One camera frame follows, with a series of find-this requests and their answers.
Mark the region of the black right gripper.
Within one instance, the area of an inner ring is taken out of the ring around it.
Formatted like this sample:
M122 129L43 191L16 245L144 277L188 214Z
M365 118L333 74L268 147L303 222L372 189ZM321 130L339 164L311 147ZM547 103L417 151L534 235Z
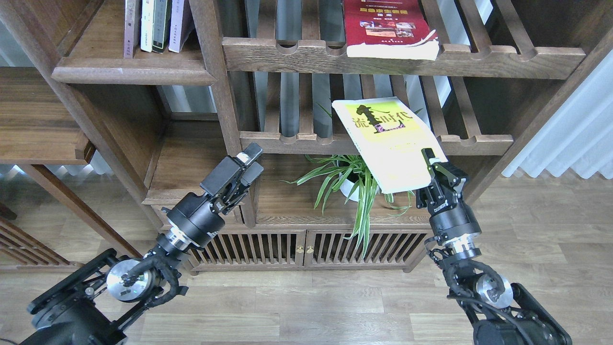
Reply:
M439 245L474 247L473 238L481 234L481 228L462 196L468 175L449 162L440 162L432 148L421 152L429 166L431 183L416 192L417 208L427 208L431 214L431 227Z

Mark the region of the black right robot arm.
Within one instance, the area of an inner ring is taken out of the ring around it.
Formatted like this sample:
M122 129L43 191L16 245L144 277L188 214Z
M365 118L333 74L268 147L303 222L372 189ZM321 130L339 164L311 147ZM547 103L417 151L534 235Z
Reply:
M431 183L418 190L417 207L431 214L433 236L425 244L428 256L442 270L449 299L457 301L473 327L476 345L569 345L569 334L518 283L475 260L481 251L473 239L481 227L464 202L468 175L422 149Z

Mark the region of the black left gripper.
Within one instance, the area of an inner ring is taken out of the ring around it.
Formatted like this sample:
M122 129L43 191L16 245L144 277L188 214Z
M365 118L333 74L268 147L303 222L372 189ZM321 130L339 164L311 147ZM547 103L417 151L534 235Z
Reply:
M236 157L224 157L201 182L204 194L189 192L167 212L171 229L162 237L162 248L204 248L225 225L221 215L234 209L262 174L263 167L255 162L262 154L262 147L252 142Z

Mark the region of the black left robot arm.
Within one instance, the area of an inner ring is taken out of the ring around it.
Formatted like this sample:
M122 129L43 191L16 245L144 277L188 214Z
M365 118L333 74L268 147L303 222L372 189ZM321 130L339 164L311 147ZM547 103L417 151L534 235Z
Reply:
M262 152L251 143L237 156L224 157L201 182L202 195L190 192L165 209L171 228L143 258L117 257L108 249L31 301L36 331L23 343L125 344L125 330L145 311L186 294L178 282L180 266L191 249L205 249L222 229L223 215L262 173Z

